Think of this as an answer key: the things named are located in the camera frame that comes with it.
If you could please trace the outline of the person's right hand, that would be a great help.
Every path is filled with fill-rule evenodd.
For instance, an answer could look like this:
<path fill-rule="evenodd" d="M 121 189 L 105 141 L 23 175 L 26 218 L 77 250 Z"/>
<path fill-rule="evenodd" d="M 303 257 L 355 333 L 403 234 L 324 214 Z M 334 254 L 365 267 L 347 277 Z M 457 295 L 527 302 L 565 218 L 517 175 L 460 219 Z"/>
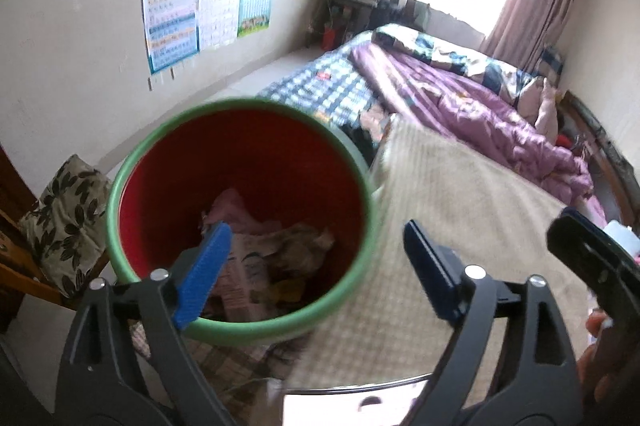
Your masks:
<path fill-rule="evenodd" d="M 620 339 L 618 327 L 602 310 L 594 310 L 586 322 L 586 330 L 596 342 L 587 347 L 577 360 L 582 389 L 588 398 L 601 402 L 615 385 L 620 372 Z"/>

